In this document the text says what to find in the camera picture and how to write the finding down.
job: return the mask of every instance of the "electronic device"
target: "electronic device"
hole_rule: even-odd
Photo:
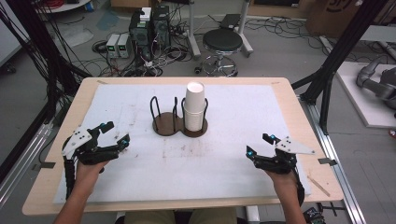
[[[140,12],[141,21],[149,21],[151,19],[151,7],[142,7]]]
[[[314,207],[309,208],[303,212],[305,222],[311,224],[326,224],[324,216]]]
[[[169,47],[171,45],[169,37],[169,6],[155,7],[152,19],[157,45],[162,49]]]
[[[120,35],[111,35],[106,43],[107,54],[109,58],[119,58],[119,48],[117,43],[119,42]]]
[[[133,41],[134,53],[146,61],[151,61],[153,47],[153,29],[151,21],[140,20],[141,10],[137,10],[131,18],[129,33]]]
[[[132,52],[131,36],[128,34],[122,34],[119,42],[117,43],[119,48],[119,54],[121,58],[129,58]]]
[[[221,21],[220,28],[233,30],[240,18],[241,14],[227,14]]]

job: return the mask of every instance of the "wooden table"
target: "wooden table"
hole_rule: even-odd
[[[84,120],[85,114],[90,107],[95,90],[104,84],[181,84],[196,80],[204,84],[217,85],[270,85],[272,86],[284,120],[290,131],[290,136],[311,147],[316,151],[315,156],[300,155],[300,162],[304,165],[304,172],[308,176],[308,182],[312,189],[311,195],[305,197],[306,202],[340,201],[343,193],[336,180],[332,169],[327,164],[320,164],[318,159],[325,158],[318,140],[301,109],[290,83],[281,77],[90,77],[84,79],[80,89],[67,113],[64,123],[49,151],[46,161],[54,161],[53,169],[42,169],[29,193],[22,208],[22,212],[28,216],[57,214],[62,208],[54,204],[53,197],[57,191],[62,171],[64,168],[61,150],[64,141]],[[175,209],[175,208],[199,208],[217,206],[241,206],[254,204],[279,203],[278,199],[268,198],[235,198],[235,199],[205,199],[183,200],[167,202],[124,202],[124,203],[90,203],[86,206],[86,212],[109,212],[131,211],[150,209]]]

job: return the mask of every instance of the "black stool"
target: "black stool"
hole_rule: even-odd
[[[203,44],[207,50],[216,55],[204,59],[201,67],[195,68],[195,73],[204,70],[209,76],[215,73],[222,73],[226,77],[238,75],[236,63],[225,56],[241,50],[243,41],[239,34],[227,29],[211,30],[204,34]]]

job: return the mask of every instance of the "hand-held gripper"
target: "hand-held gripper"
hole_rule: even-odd
[[[314,154],[315,151],[305,147],[304,145],[292,140],[289,137],[280,140],[274,135],[268,135],[267,133],[264,133],[262,135],[262,139],[271,145],[276,143],[275,156],[270,158],[257,155],[255,150],[247,146],[247,157],[253,161],[253,164],[256,168],[262,169],[264,171],[273,172],[279,175],[286,175],[290,173],[290,171],[293,171],[297,180],[297,196],[301,206],[301,204],[304,202],[305,192],[296,167],[297,158],[295,153]]]
[[[73,134],[66,139],[62,149],[64,156],[64,172],[66,178],[66,199],[70,196],[75,184],[75,161],[80,160],[84,165],[95,165],[102,161],[111,161],[119,157],[126,147],[129,146],[129,134],[123,136],[117,144],[110,147],[99,147],[98,137],[100,132],[106,133],[114,128],[112,121],[100,124],[94,129],[78,127]]]

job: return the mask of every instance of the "paper cup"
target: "paper cup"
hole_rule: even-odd
[[[191,113],[184,109],[184,121],[186,129],[192,132],[200,131],[204,122],[204,110],[200,113]]]
[[[201,82],[187,84],[186,100],[184,107],[190,113],[200,113],[205,109],[205,86]]]

